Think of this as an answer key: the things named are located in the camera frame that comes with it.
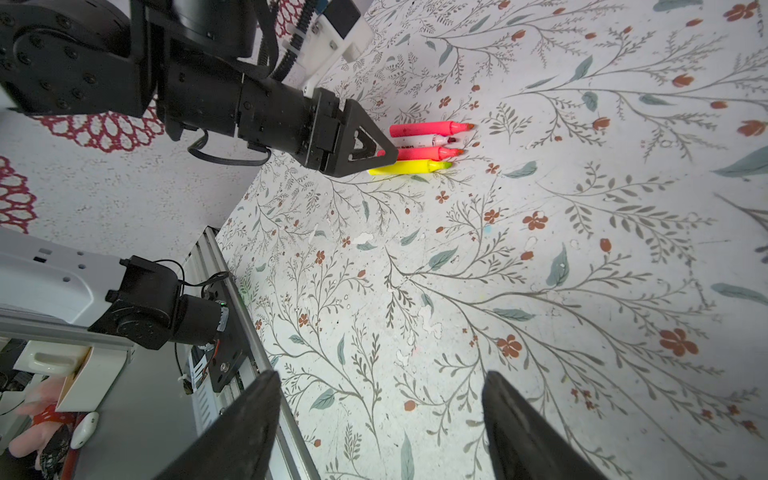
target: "yellow highlighter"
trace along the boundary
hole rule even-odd
[[[435,170],[450,168],[451,165],[453,165],[451,162],[438,162],[434,160],[405,160],[396,162],[394,165],[373,168],[368,170],[368,173],[371,175],[430,174]]]

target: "screw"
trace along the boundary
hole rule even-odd
[[[43,48],[43,39],[38,35],[30,35],[29,43],[33,44],[36,48]]]
[[[14,20],[13,17],[7,13],[0,14],[0,22],[2,22],[2,24],[6,27],[12,27],[13,25],[16,25],[16,20]]]
[[[58,23],[58,26],[62,27],[65,30],[69,29],[72,26],[72,22],[69,20],[69,18],[63,15],[56,15],[56,23]]]

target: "pink plush toy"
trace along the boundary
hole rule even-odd
[[[61,388],[64,386],[65,377],[49,377],[33,388],[15,413],[17,415],[29,415],[32,417],[32,426],[24,433],[11,440],[8,450],[16,458],[25,457],[37,451],[35,468],[41,469],[40,454],[48,441],[61,428],[62,425],[74,425],[77,414],[73,412],[56,412]]]

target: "floral tablecloth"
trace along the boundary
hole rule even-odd
[[[326,88],[470,121],[430,175],[277,155],[218,241],[323,478],[492,478],[502,372],[609,478],[763,478],[758,2],[376,0]]]

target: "pink highlighter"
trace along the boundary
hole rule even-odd
[[[397,159],[400,160],[434,160],[442,161],[446,158],[457,157],[463,154],[461,148],[421,147],[401,148],[397,150]],[[379,150],[379,157],[384,155],[384,150]]]
[[[475,124],[460,124],[454,121],[433,121],[424,124],[402,124],[389,127],[393,137],[410,137],[412,135],[453,135],[471,130]]]

